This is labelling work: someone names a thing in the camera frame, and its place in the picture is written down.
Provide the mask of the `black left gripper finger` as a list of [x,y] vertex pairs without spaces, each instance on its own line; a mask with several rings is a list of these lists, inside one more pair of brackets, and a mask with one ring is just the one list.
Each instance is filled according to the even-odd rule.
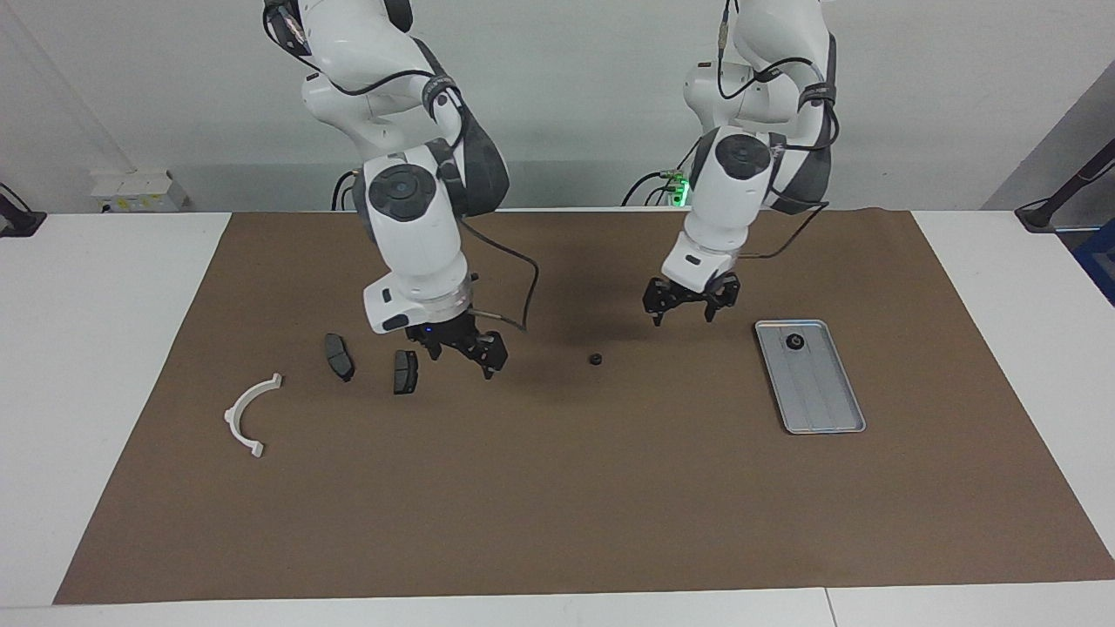
[[665,316],[677,306],[672,282],[669,280],[649,280],[644,289],[644,312],[652,317],[652,324],[661,327]]
[[712,322],[716,314],[724,308],[733,308],[740,295],[740,278],[717,277],[706,286],[702,299],[706,302],[705,321]]

